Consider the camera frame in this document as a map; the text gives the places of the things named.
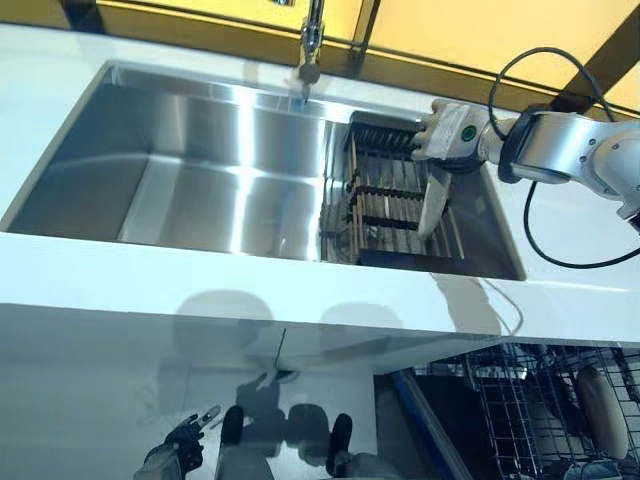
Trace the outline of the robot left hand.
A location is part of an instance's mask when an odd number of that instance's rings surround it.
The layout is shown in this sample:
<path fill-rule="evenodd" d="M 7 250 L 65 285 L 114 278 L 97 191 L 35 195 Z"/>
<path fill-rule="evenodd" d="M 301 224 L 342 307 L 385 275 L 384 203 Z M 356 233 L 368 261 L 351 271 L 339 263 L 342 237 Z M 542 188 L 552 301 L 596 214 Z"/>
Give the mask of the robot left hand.
<path fill-rule="evenodd" d="M 203 430 L 220 412 L 221 406 L 214 405 L 202 414 L 191 414 L 165 437 L 164 444 L 177 454 L 182 467 L 193 470 L 202 464 L 204 447 L 200 441 L 204 437 Z"/>

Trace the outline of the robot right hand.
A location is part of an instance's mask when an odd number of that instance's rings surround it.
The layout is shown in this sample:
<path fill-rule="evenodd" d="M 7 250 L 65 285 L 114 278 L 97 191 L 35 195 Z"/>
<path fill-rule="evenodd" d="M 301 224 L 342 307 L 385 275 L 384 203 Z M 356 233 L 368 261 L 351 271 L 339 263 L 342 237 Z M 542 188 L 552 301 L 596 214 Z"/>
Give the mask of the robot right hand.
<path fill-rule="evenodd" d="M 431 162 L 449 172 L 468 172 L 483 161 L 477 153 L 480 136 L 489 124 L 488 110 L 476 105 L 435 99 L 413 137 L 411 158 Z"/>

